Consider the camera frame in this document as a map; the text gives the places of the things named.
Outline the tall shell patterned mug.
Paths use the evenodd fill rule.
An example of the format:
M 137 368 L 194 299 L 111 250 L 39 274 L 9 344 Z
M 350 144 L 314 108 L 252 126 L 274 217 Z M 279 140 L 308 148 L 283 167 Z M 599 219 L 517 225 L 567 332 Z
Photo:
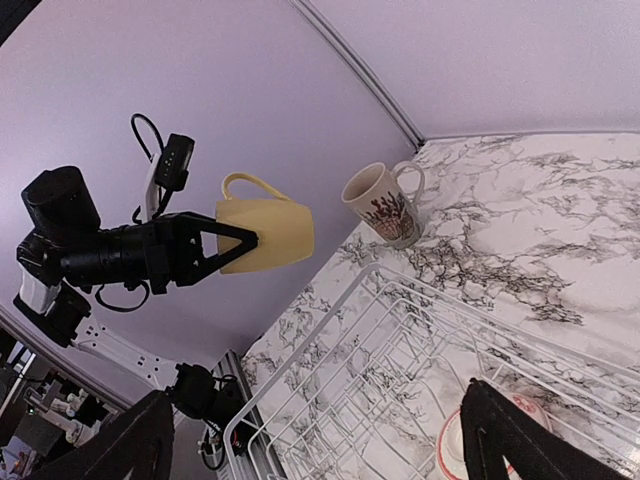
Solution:
M 406 193 L 398 183 L 398 177 L 406 170 L 418 174 L 417 188 L 412 193 Z M 415 162 L 403 161 L 392 169 L 376 162 L 347 182 L 341 200 L 387 244 L 403 249 L 416 243 L 422 235 L 424 225 L 417 202 L 425 184 L 425 173 Z

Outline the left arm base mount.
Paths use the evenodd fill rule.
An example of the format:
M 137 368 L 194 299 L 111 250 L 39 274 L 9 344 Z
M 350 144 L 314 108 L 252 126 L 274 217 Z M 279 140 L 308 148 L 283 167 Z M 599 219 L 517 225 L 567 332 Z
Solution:
M 233 374 L 215 376 L 200 365 L 181 363 L 176 370 L 176 380 L 165 388 L 165 392 L 181 413 L 205 423 L 207 429 L 198 453 L 207 469 L 218 471 L 229 452 L 237 454 L 245 448 L 243 433 L 237 428 L 225 434 L 225 429 L 243 407 L 239 379 Z

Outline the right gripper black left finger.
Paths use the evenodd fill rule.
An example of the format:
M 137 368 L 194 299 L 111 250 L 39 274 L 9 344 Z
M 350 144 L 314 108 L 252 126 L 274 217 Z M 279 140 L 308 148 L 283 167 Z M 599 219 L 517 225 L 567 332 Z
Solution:
M 154 390 L 81 447 L 29 475 L 31 479 L 168 479 L 174 423 L 166 393 Z

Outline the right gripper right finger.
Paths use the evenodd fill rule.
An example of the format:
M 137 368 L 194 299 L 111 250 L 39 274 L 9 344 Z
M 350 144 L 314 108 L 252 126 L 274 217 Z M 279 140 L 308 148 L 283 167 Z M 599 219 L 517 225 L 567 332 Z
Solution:
M 490 384 L 470 380 L 460 408 L 470 479 L 622 479 L 624 476 L 538 424 Z

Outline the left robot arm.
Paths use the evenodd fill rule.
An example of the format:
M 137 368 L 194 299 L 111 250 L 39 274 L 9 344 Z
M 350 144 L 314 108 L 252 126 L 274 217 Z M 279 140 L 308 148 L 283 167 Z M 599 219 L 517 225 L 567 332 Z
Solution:
M 109 284 L 146 295 L 194 285 L 254 250 L 257 234 L 192 212 L 103 230 L 75 166 L 42 172 L 21 198 L 34 228 L 16 250 L 16 308 L 62 348 L 110 361 L 153 389 L 173 386 L 176 362 L 113 333 L 93 315 L 87 295 Z

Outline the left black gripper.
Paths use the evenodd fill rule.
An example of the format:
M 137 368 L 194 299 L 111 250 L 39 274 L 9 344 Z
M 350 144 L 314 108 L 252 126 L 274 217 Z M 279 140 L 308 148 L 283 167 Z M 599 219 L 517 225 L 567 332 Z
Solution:
M 216 253 L 206 256 L 203 235 L 216 239 Z M 162 216 L 142 225 L 142 247 L 151 293 L 167 285 L 192 286 L 256 249 L 256 232 L 187 212 Z

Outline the yellow ceramic cup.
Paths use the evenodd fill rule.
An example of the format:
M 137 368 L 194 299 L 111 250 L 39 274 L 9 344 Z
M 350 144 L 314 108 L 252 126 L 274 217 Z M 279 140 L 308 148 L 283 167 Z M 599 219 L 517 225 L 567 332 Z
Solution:
M 242 199 L 234 196 L 230 185 L 237 180 L 250 182 L 269 196 Z M 311 210 L 296 203 L 262 179 L 244 172 L 226 176 L 222 183 L 224 199 L 216 204 L 216 220 L 257 235 L 257 247 L 222 267 L 223 274 L 260 272 L 298 263 L 312 256 L 315 249 Z

